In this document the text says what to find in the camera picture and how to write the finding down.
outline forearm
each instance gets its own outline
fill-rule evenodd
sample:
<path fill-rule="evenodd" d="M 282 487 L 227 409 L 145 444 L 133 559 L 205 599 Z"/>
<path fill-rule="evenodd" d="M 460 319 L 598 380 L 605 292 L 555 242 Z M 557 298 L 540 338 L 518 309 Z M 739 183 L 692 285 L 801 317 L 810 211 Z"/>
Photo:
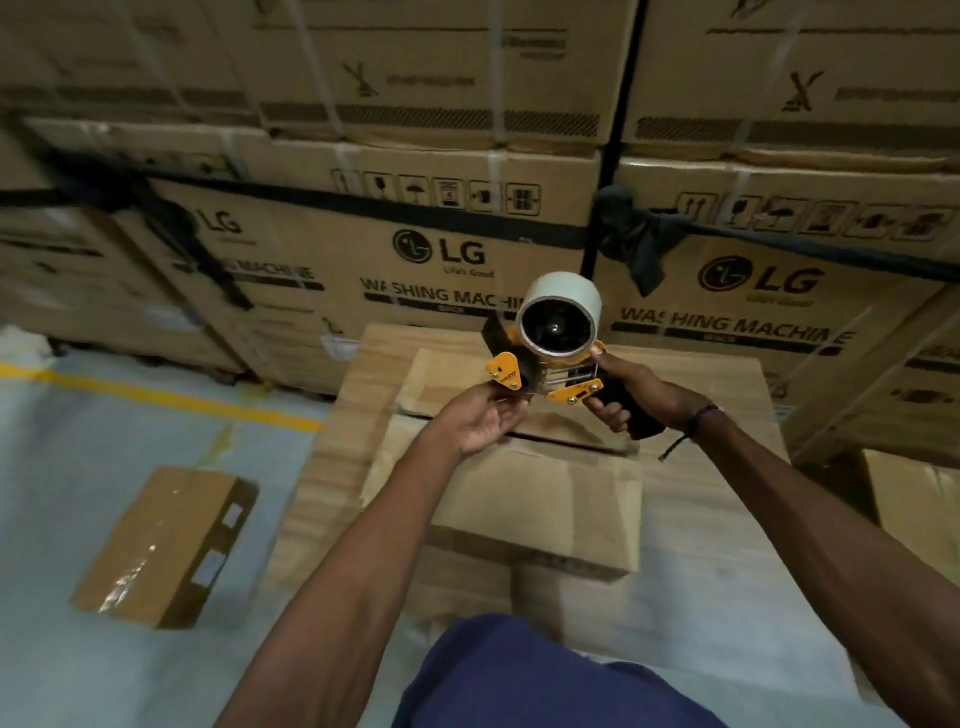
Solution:
<path fill-rule="evenodd" d="M 257 652 L 218 726 L 352 726 L 459 453 L 426 429 Z"/>
<path fill-rule="evenodd" d="M 960 590 L 726 415 L 695 438 L 824 624 L 915 725 L 960 719 Z"/>

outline yellow floor line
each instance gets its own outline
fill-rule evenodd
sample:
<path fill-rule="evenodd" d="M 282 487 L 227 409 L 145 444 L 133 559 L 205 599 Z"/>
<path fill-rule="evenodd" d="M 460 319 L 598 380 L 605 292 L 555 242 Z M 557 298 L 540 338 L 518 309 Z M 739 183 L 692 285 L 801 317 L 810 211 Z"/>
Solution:
<path fill-rule="evenodd" d="M 158 407 L 172 407 L 187 412 L 197 412 L 211 417 L 223 417 L 229 420 L 243 420 L 260 425 L 286 427 L 297 432 L 319 432 L 324 423 L 297 415 L 287 415 L 282 412 L 242 407 L 237 404 L 227 404 L 216 400 L 204 400 L 199 397 L 187 397 L 162 389 L 151 389 L 121 381 L 97 379 L 92 376 L 65 375 L 60 372 L 50 372 L 45 369 L 31 369 L 15 364 L 0 362 L 0 377 L 8 379 L 26 379 L 29 381 L 56 384 L 66 389 L 80 389 L 85 392 L 97 392 L 104 395 L 122 397 L 125 400 L 138 401 L 143 404 L 153 404 Z"/>

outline black string bracelet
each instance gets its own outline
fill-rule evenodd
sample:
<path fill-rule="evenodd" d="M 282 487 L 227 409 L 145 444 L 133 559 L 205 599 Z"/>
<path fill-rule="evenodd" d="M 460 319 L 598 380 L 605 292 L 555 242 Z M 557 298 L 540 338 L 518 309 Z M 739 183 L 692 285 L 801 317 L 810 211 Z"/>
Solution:
<path fill-rule="evenodd" d="M 708 404 L 706 407 L 697 410 L 697 414 L 687 420 L 686 427 L 684 428 L 684 436 L 667 448 L 666 452 L 657 459 L 662 463 L 664 460 L 670 457 L 670 453 L 677 449 L 684 440 L 689 440 L 700 431 L 700 418 L 702 418 L 708 412 L 713 412 L 717 409 L 720 409 L 720 407 L 718 407 L 716 404 Z"/>

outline black handle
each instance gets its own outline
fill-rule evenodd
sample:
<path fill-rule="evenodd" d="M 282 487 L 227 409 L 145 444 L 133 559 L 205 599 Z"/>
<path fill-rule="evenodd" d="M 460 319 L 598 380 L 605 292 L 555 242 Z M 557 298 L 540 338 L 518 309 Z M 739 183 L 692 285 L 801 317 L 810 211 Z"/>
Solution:
<path fill-rule="evenodd" d="M 603 382 L 603 389 L 593 396 L 604 404 L 619 402 L 625 410 L 630 412 L 627 432 L 630 433 L 631 440 L 646 440 L 666 430 L 666 427 L 657 422 L 636 403 L 636 400 L 624 386 L 623 379 L 617 379 L 603 372 L 600 373 L 600 379 Z"/>

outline concrete floor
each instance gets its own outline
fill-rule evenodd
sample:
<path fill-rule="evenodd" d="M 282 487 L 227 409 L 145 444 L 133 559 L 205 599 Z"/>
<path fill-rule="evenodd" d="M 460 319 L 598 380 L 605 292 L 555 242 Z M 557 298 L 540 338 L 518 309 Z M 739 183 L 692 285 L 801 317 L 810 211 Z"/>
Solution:
<path fill-rule="evenodd" d="M 297 395 L 223 387 L 173 367 L 72 352 L 0 334 L 0 362 L 127 382 L 323 421 L 329 405 Z M 0 723 L 45 726 L 210 725 L 289 595 L 255 586 L 314 435 L 176 407 L 0 376 Z M 84 614 L 69 598 L 113 523 L 159 465 L 223 470 L 260 497 L 200 623 L 157 632 Z M 390 724 L 426 653 L 402 620 L 377 679 L 364 728 Z M 817 700 L 659 670 L 731 726 L 895 726 L 881 708 Z"/>

